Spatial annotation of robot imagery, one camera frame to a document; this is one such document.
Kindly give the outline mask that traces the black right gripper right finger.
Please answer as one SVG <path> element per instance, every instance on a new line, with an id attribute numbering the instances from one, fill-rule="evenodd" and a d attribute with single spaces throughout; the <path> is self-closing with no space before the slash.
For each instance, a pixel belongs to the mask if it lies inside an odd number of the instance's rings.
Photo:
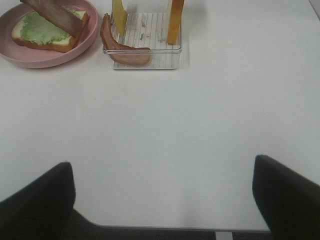
<path id="1" fill-rule="evenodd" d="M 320 238 L 318 184 L 267 155 L 257 155 L 252 193 L 273 239 Z"/>

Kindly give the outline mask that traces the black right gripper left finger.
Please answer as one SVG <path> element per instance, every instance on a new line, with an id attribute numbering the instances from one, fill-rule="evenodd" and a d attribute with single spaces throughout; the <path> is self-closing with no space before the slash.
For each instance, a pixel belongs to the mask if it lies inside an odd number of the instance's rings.
<path id="1" fill-rule="evenodd" d="M 0 203 L 2 240 L 58 240 L 76 198 L 72 165 L 61 162 Z"/>

